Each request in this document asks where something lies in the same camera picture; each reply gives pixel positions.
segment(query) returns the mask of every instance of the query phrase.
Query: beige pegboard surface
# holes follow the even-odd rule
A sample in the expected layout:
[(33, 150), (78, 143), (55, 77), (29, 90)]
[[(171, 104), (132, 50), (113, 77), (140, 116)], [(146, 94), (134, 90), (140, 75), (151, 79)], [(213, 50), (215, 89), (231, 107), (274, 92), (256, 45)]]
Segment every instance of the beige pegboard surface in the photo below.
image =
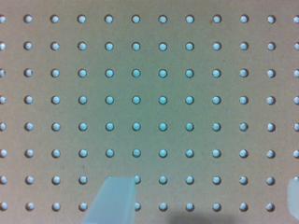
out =
[[(1, 1), (0, 14), (6, 20), (0, 24), (0, 41), (6, 47), (0, 50), (0, 68), (6, 75), (0, 78), (0, 95), (6, 102), (0, 105), (0, 122), (6, 129), (0, 132), (0, 148), (7, 155), (0, 160), (0, 175), (7, 183), (0, 186), (0, 201), (8, 206), (1, 211), (1, 223), (79, 223), (86, 212), (81, 203), (91, 205), (93, 198), (109, 175), (141, 177), (136, 186), (136, 199), (141, 209), (136, 212), (136, 223), (296, 223), (288, 211), (287, 184), (298, 175), (298, 160), (293, 152), (299, 149), (298, 133), (294, 124), (299, 122), (298, 106), (294, 98), (299, 95), (298, 69), (299, 24), (293, 19), (299, 14), (296, 1)], [(24, 22), (26, 14), (32, 16)], [(50, 17), (59, 21), (52, 23)], [(105, 22), (106, 15), (113, 22)], [(240, 17), (249, 16), (242, 23)], [(79, 23), (78, 15), (86, 21)], [(132, 17), (139, 15), (140, 22)], [(161, 24), (161, 15), (167, 23)], [(188, 24), (186, 17), (194, 22)], [(213, 22), (221, 15), (221, 22)], [(276, 22), (267, 21), (269, 15)], [(33, 47), (25, 50), (30, 41)], [(50, 44), (57, 42), (58, 50)], [(85, 42), (85, 50), (78, 43)], [(106, 42), (114, 45), (105, 49)], [(140, 50), (132, 50), (138, 42)], [(167, 50), (160, 51), (160, 43)], [(192, 42), (194, 50), (185, 49)], [(221, 49), (213, 49), (215, 42)], [(242, 42), (249, 49), (241, 50)], [(267, 44), (274, 42), (275, 50)], [(24, 70), (33, 71), (31, 77)], [(60, 75), (52, 77), (52, 69)], [(78, 76), (85, 69), (87, 76)], [(105, 76), (107, 69), (114, 76)], [(139, 69), (140, 77), (132, 71)], [(167, 77), (160, 78), (161, 69)], [(194, 76), (185, 72), (192, 69)], [(221, 76), (212, 76), (214, 69)], [(241, 77), (240, 70), (249, 75)], [(270, 78), (269, 69), (276, 75)], [(24, 97), (33, 97), (31, 104)], [(52, 96), (60, 97), (54, 105)], [(87, 97), (87, 104), (78, 102), (79, 96)], [(107, 96), (114, 103), (105, 102)], [(141, 103), (132, 98), (138, 95)], [(214, 96), (221, 103), (214, 105)], [(249, 102), (240, 104), (241, 96)], [(167, 104), (159, 104), (165, 96)], [(185, 99), (192, 96), (194, 103)], [(276, 102), (269, 105), (267, 97)], [(31, 122), (30, 132), (24, 125)], [(51, 129), (57, 122), (58, 132)], [(84, 122), (85, 132), (78, 128)], [(114, 129), (108, 132), (106, 124)], [(141, 124), (140, 131), (133, 131), (133, 123)], [(160, 123), (167, 130), (159, 130)], [(191, 122), (194, 129), (186, 131)], [(213, 123), (221, 125), (219, 132), (212, 130)], [(239, 125), (246, 122), (249, 128), (241, 132)], [(266, 127), (274, 123), (270, 133)], [(25, 150), (34, 151), (26, 158)], [(82, 159), (81, 149), (88, 151)], [(114, 156), (108, 158), (111, 148)], [(134, 158), (132, 151), (140, 149), (141, 156)], [(59, 149), (61, 156), (54, 159), (51, 152)], [(165, 149), (167, 157), (159, 157)], [(194, 156), (187, 158), (186, 150)], [(221, 156), (212, 156), (214, 149)], [(239, 152), (249, 155), (242, 159)], [(276, 157), (266, 154), (274, 150)], [(32, 176), (32, 185), (25, 183)], [(78, 179), (87, 176), (86, 185)], [(165, 175), (167, 184), (161, 185), (159, 177)], [(187, 176), (194, 183), (185, 182)], [(53, 185), (54, 176), (61, 178)], [(221, 178), (214, 185), (214, 176)], [(249, 183), (242, 186), (239, 178), (246, 176)], [(266, 184), (269, 176), (276, 179), (273, 186)], [(35, 209), (27, 211), (25, 205), (33, 203)], [(59, 203), (60, 211), (52, 205)], [(160, 203), (167, 203), (165, 212)], [(195, 209), (186, 211), (186, 204)], [(214, 212), (214, 203), (221, 204)], [(246, 203), (248, 211), (239, 206)], [(275, 205), (273, 212), (266, 206)]]

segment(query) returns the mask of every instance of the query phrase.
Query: light blue plastic object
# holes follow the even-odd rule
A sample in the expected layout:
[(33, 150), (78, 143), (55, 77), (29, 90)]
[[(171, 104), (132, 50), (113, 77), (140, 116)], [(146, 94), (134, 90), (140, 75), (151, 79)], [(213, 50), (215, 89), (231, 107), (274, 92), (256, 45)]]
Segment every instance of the light blue plastic object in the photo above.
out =
[(299, 180), (291, 179), (289, 182), (288, 205), (290, 213), (299, 219)]
[(134, 224), (135, 178), (108, 177), (81, 224)]

